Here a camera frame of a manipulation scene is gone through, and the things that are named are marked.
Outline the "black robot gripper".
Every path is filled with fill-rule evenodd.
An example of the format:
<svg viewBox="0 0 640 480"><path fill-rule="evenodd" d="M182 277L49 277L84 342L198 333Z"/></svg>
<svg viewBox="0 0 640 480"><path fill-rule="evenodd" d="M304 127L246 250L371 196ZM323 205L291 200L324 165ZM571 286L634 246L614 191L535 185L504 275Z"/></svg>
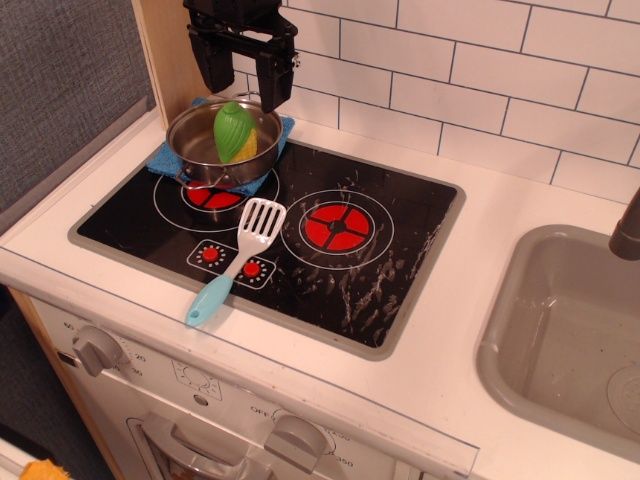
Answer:
<svg viewBox="0 0 640 480"><path fill-rule="evenodd" d="M184 1L188 34L203 81L211 93L234 83L232 53L256 59L264 113L290 99L297 28L279 12L281 1Z"/></svg>

